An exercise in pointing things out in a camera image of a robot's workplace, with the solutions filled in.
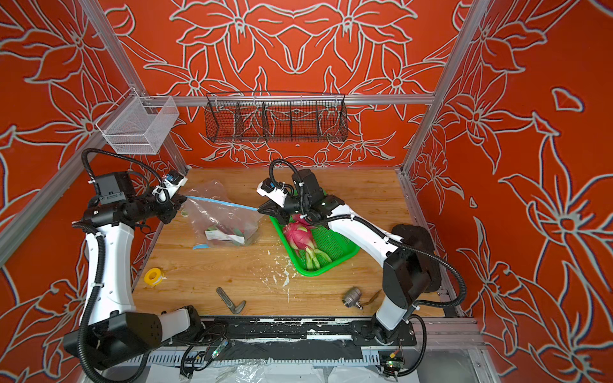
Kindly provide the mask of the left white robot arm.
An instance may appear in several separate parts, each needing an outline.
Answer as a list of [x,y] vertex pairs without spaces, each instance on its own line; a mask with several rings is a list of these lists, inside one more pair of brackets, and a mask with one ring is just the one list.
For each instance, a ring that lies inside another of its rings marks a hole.
[[102,371],[142,356],[142,373],[149,354],[168,341],[193,342],[204,333],[193,306],[167,314],[137,311],[132,297],[129,259],[134,229],[156,217],[170,223],[185,196],[159,202],[155,196],[119,192],[95,196],[73,227],[86,235],[89,271],[86,303],[77,330],[65,335],[64,349],[77,357],[86,376],[105,382]]

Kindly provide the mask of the pink dragon fruit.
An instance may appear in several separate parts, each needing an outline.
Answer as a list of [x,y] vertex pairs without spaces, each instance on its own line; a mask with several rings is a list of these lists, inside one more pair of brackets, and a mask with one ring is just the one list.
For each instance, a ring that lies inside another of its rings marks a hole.
[[298,252],[308,271],[322,267],[320,260],[332,263],[331,257],[319,249],[314,241],[310,228],[301,223],[289,223],[283,229],[284,236],[290,247]]
[[292,220],[295,223],[299,223],[300,225],[304,226],[306,229],[311,229],[312,225],[310,223],[308,223],[305,218],[301,217],[300,214],[295,214],[292,216]]

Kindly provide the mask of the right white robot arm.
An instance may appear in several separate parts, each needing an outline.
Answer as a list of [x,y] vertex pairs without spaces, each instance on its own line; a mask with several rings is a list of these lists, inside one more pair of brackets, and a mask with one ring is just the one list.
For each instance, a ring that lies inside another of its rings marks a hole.
[[[399,224],[393,232],[385,231],[356,213],[338,196],[324,191],[309,169],[292,168],[292,184],[284,184],[274,176],[273,161],[269,177],[260,182],[256,191],[268,201],[258,212],[289,225],[293,215],[311,226],[336,232],[358,245],[382,268],[382,288],[385,298],[375,313],[373,328],[392,332],[406,322],[421,306],[447,308],[460,306],[467,295],[467,285],[459,271],[449,262],[422,250],[400,235],[399,231],[423,231],[425,228]],[[440,286],[440,269],[445,268],[458,282],[456,298],[441,303],[424,300],[420,295]]]

